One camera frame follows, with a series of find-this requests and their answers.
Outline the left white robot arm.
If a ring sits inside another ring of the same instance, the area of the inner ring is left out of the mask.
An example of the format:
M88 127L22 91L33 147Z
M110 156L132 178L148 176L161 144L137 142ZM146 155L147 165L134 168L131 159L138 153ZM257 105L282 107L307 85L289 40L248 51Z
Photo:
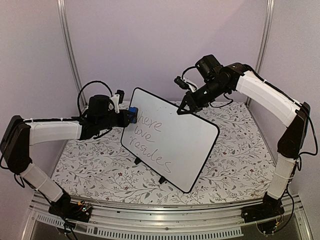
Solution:
M55 141L98 139L113 128L126 128L137 122L138 108L121 109L120 94L112 97L95 95L88 107L71 118L23 119L14 115L0 142L2 169L25 180L50 201L63 216L74 213L74 205L65 199L67 194L30 157L30 147Z

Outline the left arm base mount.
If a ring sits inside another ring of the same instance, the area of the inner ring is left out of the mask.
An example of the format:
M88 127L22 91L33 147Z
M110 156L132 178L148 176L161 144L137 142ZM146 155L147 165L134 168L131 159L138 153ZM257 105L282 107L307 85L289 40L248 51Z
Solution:
M70 219L79 222L88 223L93 206L90 203L80 201L78 203L71 202L69 199L60 199L57 202L51 202L48 212L62 219Z

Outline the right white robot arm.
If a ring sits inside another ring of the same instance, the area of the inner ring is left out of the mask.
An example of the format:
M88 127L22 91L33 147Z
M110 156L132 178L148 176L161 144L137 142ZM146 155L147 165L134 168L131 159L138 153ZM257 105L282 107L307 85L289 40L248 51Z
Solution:
M310 106L288 96L263 79L251 66L235 62L222 65L212 54L203 56L185 69L174 83L186 93L177 114L195 114L209 107L218 97L240 93L263 107L282 125L277 142L276 167L266 191L269 198L259 206L262 218L278 210L279 200L294 176L310 120Z

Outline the blue whiteboard eraser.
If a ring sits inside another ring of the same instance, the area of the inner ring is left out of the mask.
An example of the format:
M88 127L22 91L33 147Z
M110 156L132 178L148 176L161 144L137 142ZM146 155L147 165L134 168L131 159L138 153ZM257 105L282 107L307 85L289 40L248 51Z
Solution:
M135 124L138 118L138 108L137 107L129 107L129 122Z

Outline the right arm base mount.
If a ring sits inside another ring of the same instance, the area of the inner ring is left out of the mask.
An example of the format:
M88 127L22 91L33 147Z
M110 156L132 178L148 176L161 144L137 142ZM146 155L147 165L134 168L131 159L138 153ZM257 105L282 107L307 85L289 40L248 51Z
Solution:
M265 195L262 203L241 208L241 217L245 223L256 222L280 216L285 213L282 201Z

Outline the small black-framed whiteboard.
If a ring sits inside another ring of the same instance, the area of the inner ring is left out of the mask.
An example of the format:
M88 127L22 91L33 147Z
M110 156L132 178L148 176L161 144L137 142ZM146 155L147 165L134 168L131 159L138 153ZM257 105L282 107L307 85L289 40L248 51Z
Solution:
M121 145L183 193L189 193L220 134L219 127L140 87L130 107L137 120L123 129Z

